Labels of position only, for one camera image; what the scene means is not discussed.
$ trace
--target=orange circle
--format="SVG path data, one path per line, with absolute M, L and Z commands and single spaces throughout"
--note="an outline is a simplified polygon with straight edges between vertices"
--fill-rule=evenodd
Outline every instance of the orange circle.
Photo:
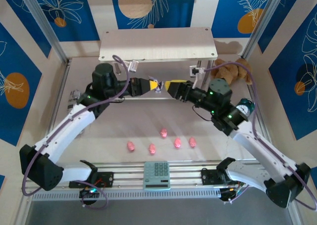
M 252 33 L 256 23 L 258 22 L 263 9 L 257 8 L 252 12 L 246 13 L 245 15 L 240 18 L 238 23 L 238 31 L 240 33 Z
M 297 82 L 295 84 L 294 90 L 297 95 L 303 95 L 303 93 L 305 92 L 305 84 L 302 81 Z
M 57 17 L 55 20 L 54 20 L 54 23 L 58 26 L 58 27 L 66 27 L 66 21 L 60 17 Z
M 8 87 L 4 92 L 8 103 L 16 109 L 24 108 L 30 96 L 30 87 L 25 76 L 20 73 L 11 73 L 6 77 L 4 84 Z

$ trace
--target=pink candy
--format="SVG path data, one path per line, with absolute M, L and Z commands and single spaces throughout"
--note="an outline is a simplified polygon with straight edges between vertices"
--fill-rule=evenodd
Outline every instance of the pink candy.
M 196 147 L 196 140 L 195 140 L 195 138 L 193 138 L 193 137 L 191 137 L 190 139 L 189 139 L 189 145 L 192 147 L 192 148 L 194 148 L 194 147 Z
M 127 147 L 130 152 L 133 152 L 135 149 L 133 142 L 130 142 L 130 141 L 127 143 Z
M 152 155 L 155 154 L 156 149 L 155 149 L 155 145 L 153 143 L 149 146 L 149 151 Z
M 176 148 L 180 148 L 181 145 L 182 145 L 182 142 L 180 141 L 180 138 L 177 137 L 174 141 L 174 146 Z
M 163 129 L 160 131 L 160 135 L 161 135 L 162 138 L 167 137 L 167 129 L 166 129 L 166 128 L 163 128 Z

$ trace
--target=table surface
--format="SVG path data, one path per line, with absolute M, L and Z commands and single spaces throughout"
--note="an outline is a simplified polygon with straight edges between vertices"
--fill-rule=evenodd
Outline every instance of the table surface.
M 100 61 L 215 60 L 217 50 L 210 28 L 121 29 L 103 33 Z
M 67 115 L 70 92 L 76 89 L 85 91 L 86 85 L 92 81 L 91 74 L 98 63 L 96 57 L 72 59 L 55 125 Z M 189 66 L 193 63 L 142 63 L 136 75 L 144 78 L 149 74 L 165 75 L 165 78 L 160 80 L 190 79 Z M 237 104 L 241 98 L 250 97 L 247 85 L 243 81 L 235 82 L 231 88 L 233 104 Z M 60 161 L 69 163 L 85 159 L 92 163 L 120 163 L 223 160 L 226 157 L 253 158 L 242 146 L 218 131 L 211 122 L 200 119 L 192 111 L 190 102 L 183 103 L 168 97 L 167 92 L 149 92 L 143 98 L 110 105 L 71 143 Z M 205 110 L 197 111 L 204 117 L 210 117 Z M 166 139 L 162 139 L 159 134 L 163 127 L 168 131 Z M 188 144 L 192 136 L 197 141 L 194 149 Z M 176 137 L 182 141 L 180 149 L 173 145 Z M 136 149 L 133 153 L 127 150 L 128 141 L 135 144 Z M 151 143 L 156 146 L 155 155 L 149 153 Z

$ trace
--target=gauge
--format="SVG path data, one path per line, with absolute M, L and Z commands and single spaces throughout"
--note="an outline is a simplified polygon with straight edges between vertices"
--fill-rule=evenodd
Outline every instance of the gauge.
M 236 107 L 238 110 L 240 110 L 246 117 L 248 117 L 251 113 L 246 105 L 237 105 Z

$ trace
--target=brown teddy bear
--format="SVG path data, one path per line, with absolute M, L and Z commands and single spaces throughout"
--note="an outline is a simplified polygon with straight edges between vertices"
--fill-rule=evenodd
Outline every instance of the brown teddy bear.
M 236 60 L 237 63 L 243 64 L 248 68 L 250 72 L 252 72 L 252 68 L 250 64 L 242 58 Z M 217 59 L 214 61 L 215 65 L 220 65 L 225 63 L 222 59 Z M 247 74 L 247 71 L 243 69 L 241 66 L 237 66 L 235 64 L 228 64 L 219 69 L 211 71 L 211 78 L 223 78 L 227 81 L 229 85 L 231 85 L 237 79 L 244 79 L 248 85 L 252 85 L 251 77 Z

